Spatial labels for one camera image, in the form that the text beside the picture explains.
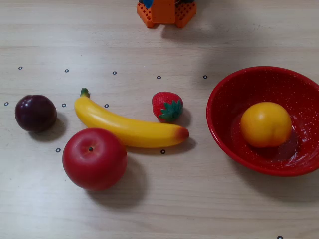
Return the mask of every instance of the bowl rim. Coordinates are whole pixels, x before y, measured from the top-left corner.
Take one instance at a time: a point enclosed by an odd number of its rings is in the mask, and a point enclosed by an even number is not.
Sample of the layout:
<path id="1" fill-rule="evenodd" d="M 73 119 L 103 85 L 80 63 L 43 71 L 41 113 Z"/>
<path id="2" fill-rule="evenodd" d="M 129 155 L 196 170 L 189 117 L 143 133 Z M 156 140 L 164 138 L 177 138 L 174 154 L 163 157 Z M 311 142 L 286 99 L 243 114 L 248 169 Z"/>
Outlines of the bowl rim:
<path id="1" fill-rule="evenodd" d="M 260 173 L 264 173 L 264 174 L 268 174 L 268 175 L 272 175 L 272 176 L 281 176 L 281 177 L 293 177 L 293 176 L 300 176 L 300 175 L 304 175 L 310 172 L 313 172 L 315 170 L 317 170 L 319 168 L 319 161 L 313 166 L 313 167 L 308 167 L 308 168 L 304 168 L 298 171 L 276 171 L 276 170 L 271 170 L 271 169 L 265 169 L 262 167 L 258 167 L 252 163 L 249 163 L 245 160 L 243 160 L 241 157 L 239 157 L 237 154 L 235 154 L 234 152 L 232 152 L 221 140 L 221 138 L 217 135 L 216 129 L 213 125 L 212 122 L 212 117 L 211 117 L 211 106 L 212 103 L 214 101 L 214 98 L 217 94 L 217 92 L 220 90 L 220 88 L 228 81 L 230 81 L 231 79 L 233 79 L 234 77 L 241 75 L 243 73 L 247 73 L 247 72 L 252 72 L 252 71 L 260 71 L 260 70 L 275 70 L 277 72 L 285 72 L 287 74 L 295 74 L 298 76 L 299 79 L 301 79 L 302 81 L 305 81 L 306 83 L 308 83 L 309 85 L 311 85 L 312 87 L 318 89 L 319 91 L 319 85 L 317 83 L 315 83 L 314 81 L 312 81 L 311 79 L 309 79 L 308 77 L 292 71 L 292 70 L 288 70 L 285 68 L 280 68 L 280 67 L 274 67 L 274 66 L 255 66 L 255 67 L 249 67 L 249 68 L 244 68 L 242 70 L 236 71 L 228 76 L 226 76 L 223 80 L 221 80 L 216 87 L 213 89 L 213 91 L 211 92 L 208 102 L 207 102 L 207 107 L 206 107 L 206 119 L 207 119 L 207 124 L 208 124 L 208 128 L 210 133 L 212 134 L 214 140 L 216 141 L 216 143 L 218 144 L 218 146 L 229 156 L 231 157 L 234 161 L 246 166 L 247 168 L 250 168 L 252 170 L 255 170 L 257 172 Z"/>

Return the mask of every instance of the orange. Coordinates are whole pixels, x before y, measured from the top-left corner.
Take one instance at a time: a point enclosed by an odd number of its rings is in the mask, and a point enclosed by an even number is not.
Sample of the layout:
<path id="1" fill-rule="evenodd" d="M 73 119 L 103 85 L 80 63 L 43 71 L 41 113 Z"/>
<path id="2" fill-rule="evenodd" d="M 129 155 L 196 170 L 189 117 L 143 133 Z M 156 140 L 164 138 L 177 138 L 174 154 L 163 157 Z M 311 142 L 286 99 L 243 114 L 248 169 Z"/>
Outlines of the orange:
<path id="1" fill-rule="evenodd" d="M 277 147 L 286 142 L 292 132 L 288 112 L 279 104 L 262 102 L 248 108 L 240 120 L 245 140 L 254 147 Z"/>

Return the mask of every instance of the red bowl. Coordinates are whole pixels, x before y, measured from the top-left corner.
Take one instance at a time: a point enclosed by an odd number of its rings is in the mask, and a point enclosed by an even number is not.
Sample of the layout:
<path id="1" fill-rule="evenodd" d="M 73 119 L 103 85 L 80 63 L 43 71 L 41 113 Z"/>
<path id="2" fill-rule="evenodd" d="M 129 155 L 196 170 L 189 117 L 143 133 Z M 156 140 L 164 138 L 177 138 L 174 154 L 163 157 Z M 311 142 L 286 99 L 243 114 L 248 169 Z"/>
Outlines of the red bowl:
<path id="1" fill-rule="evenodd" d="M 278 148 L 253 148 L 241 135 L 242 114 L 258 102 L 277 103 L 291 117 L 291 139 Z M 237 71 L 215 87 L 206 116 L 219 147 L 248 168 L 274 176 L 298 176 L 319 168 L 319 86 L 299 73 L 270 66 Z"/>

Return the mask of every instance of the banana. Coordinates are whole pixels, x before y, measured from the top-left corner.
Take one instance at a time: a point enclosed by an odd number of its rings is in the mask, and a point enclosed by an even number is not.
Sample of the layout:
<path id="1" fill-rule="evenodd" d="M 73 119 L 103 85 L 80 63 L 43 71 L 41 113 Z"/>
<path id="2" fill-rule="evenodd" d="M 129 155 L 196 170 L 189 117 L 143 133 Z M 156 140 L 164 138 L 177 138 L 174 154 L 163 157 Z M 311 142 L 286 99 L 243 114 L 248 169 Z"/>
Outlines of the banana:
<path id="1" fill-rule="evenodd" d="M 86 88 L 82 88 L 74 108 L 78 118 L 88 128 L 106 129 L 127 146 L 168 147 L 182 143 L 189 137 L 186 128 L 175 124 L 139 121 L 112 113 L 92 101 Z"/>

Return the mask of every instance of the plum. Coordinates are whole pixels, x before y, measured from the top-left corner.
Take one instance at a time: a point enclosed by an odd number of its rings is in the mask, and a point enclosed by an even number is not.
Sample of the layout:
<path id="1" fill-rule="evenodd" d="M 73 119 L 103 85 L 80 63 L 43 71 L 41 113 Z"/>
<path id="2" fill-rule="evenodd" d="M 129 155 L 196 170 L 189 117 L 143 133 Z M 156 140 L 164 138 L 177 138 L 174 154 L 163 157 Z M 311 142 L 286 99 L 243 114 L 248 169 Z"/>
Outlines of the plum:
<path id="1" fill-rule="evenodd" d="M 28 132 L 49 129 L 54 125 L 56 115 L 53 102 L 42 95 L 25 96 L 15 106 L 15 119 L 19 126 Z"/>

